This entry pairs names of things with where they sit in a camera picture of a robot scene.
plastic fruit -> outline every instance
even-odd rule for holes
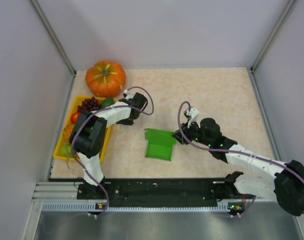
[[[86,72],[86,85],[98,97],[113,98],[125,86],[126,75],[122,66],[111,61],[99,61]]]
[[[115,102],[114,102],[114,98],[112,97],[109,97],[109,98],[106,98],[104,99],[104,101],[101,103],[101,108],[104,109],[106,107],[109,107],[111,105],[113,105]]]
[[[79,115],[80,115],[80,112],[73,113],[71,116],[71,123],[73,123],[73,124],[76,123]]]
[[[63,157],[66,157],[67,155],[71,156],[71,145],[70,144],[66,144],[61,146],[60,148],[60,155]]]
[[[74,124],[68,124],[63,130],[63,140],[67,144],[69,143],[69,139],[73,131],[73,128],[74,128]]]
[[[100,109],[100,104],[98,103],[98,100],[95,97],[85,99],[82,102],[82,105],[77,106],[77,112],[81,112],[83,110],[87,111],[95,111]]]

green cloth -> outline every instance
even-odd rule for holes
[[[170,161],[172,157],[173,145],[176,139],[172,137],[172,131],[164,131],[146,128],[145,139],[148,140],[146,157]]]

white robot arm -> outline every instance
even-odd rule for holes
[[[184,115],[188,121],[181,124],[181,129],[173,134],[179,143],[189,144],[195,141],[207,145],[213,157],[228,164],[243,167],[260,176],[250,176],[240,171],[229,174],[225,178],[224,187],[231,197],[237,194],[260,196],[277,202],[292,215],[300,216],[302,214],[304,211],[304,184],[281,167],[291,169],[304,180],[304,166],[300,162],[292,160],[290,163],[286,163],[268,158],[269,162],[258,160],[266,158],[223,136],[220,126],[214,119],[205,118],[198,126],[196,120],[199,111],[196,108],[191,107],[185,110]],[[189,141],[182,137],[181,131]]]
[[[92,117],[81,131],[74,145],[74,149],[76,149],[76,153],[86,170],[99,183],[104,179],[104,174],[100,166],[99,153],[103,146],[106,128],[116,123],[132,125],[133,120],[139,117],[139,112],[126,106],[130,105],[142,109],[147,105],[147,99],[142,94],[129,94],[125,91],[124,96],[125,98],[110,106],[111,109],[101,111],[97,113],[95,117]],[[71,134],[70,142],[72,142],[75,133],[90,114],[91,113],[89,112],[82,112],[80,114],[73,129],[73,133]],[[97,186],[97,183],[95,183],[87,174],[84,174],[84,180],[91,185]]]

white wall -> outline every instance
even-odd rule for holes
[[[29,1],[0,0],[0,240],[22,234],[70,83]]]
[[[304,0],[256,72],[284,160],[304,163]]]
[[[288,0],[38,0],[77,70],[252,66]]]

orange pumpkin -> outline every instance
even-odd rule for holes
[[[123,89],[126,82],[125,71],[118,63],[99,61],[86,72],[86,85],[101,98],[113,98]]]

